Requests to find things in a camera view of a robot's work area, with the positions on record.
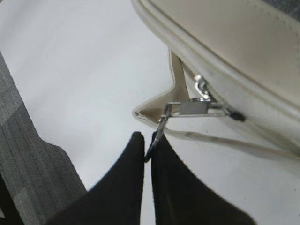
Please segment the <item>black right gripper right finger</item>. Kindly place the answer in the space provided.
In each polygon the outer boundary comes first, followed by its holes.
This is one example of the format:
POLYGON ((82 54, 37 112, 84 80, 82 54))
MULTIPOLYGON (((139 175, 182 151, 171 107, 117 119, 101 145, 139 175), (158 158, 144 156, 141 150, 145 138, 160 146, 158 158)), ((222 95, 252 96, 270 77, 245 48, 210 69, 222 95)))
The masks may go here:
POLYGON ((256 222, 198 179, 165 136, 150 153, 158 225, 254 225, 256 222))

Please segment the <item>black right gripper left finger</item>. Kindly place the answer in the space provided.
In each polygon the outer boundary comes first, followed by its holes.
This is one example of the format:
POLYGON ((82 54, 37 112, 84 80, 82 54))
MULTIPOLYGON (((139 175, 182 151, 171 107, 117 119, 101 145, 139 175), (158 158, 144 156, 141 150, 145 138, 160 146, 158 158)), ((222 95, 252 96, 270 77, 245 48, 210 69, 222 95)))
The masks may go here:
POLYGON ((56 214, 50 225, 138 225, 144 181, 144 137, 134 132, 107 174, 56 214))

